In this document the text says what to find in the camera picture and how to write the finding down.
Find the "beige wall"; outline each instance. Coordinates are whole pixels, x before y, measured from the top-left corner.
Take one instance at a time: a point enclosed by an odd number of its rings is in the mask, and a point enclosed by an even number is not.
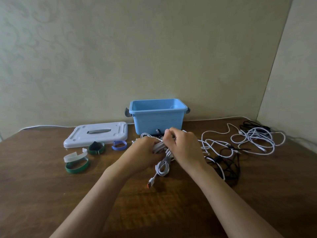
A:
[[[0,0],[0,132],[132,122],[136,99],[255,118],[290,3]]]
[[[258,120],[317,152],[317,0],[293,0]]]

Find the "left hand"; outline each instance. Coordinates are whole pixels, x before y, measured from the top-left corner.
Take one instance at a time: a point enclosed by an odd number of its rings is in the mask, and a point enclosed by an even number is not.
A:
[[[117,160],[117,165],[130,177],[157,164],[165,157],[165,152],[153,154],[153,146],[159,142],[158,139],[148,136],[137,139]]]

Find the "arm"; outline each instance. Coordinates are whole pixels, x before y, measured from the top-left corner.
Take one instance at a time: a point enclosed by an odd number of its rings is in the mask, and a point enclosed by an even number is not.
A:
[[[126,181],[133,174],[164,158],[165,153],[152,153],[153,146],[157,142],[157,139],[150,137],[138,139],[105,170],[93,188],[50,237],[100,236],[112,206]]]
[[[192,132],[165,130],[164,144],[200,187],[229,238],[282,238],[209,166]]]

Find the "green velcro strap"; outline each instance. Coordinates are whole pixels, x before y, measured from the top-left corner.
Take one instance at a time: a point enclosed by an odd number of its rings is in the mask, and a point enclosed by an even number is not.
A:
[[[83,164],[81,167],[79,167],[79,168],[72,169],[72,166],[73,166],[74,164],[78,163],[78,162],[81,161],[81,160],[87,160],[87,162],[84,163],[84,164]],[[72,161],[72,162],[66,163],[65,169],[66,169],[66,171],[67,171],[68,173],[78,174],[78,173],[80,173],[80,172],[83,172],[85,169],[87,169],[88,166],[89,166],[89,163],[90,163],[90,162],[89,162],[89,159],[88,159],[87,157],[83,157],[83,158],[81,158],[80,160],[76,160],[76,161]]]
[[[88,153],[91,155],[99,155],[102,154],[105,151],[106,147],[105,144],[102,142],[93,142],[88,147]]]

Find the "hand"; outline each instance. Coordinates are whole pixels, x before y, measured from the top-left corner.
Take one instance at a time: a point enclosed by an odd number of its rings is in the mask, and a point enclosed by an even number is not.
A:
[[[206,164],[197,137],[192,132],[177,128],[166,129],[163,142],[186,172],[196,165]]]
[[[158,139],[148,136],[137,139],[115,164],[119,165],[128,177],[141,172],[164,159],[165,152],[153,154],[153,146],[159,142]]]

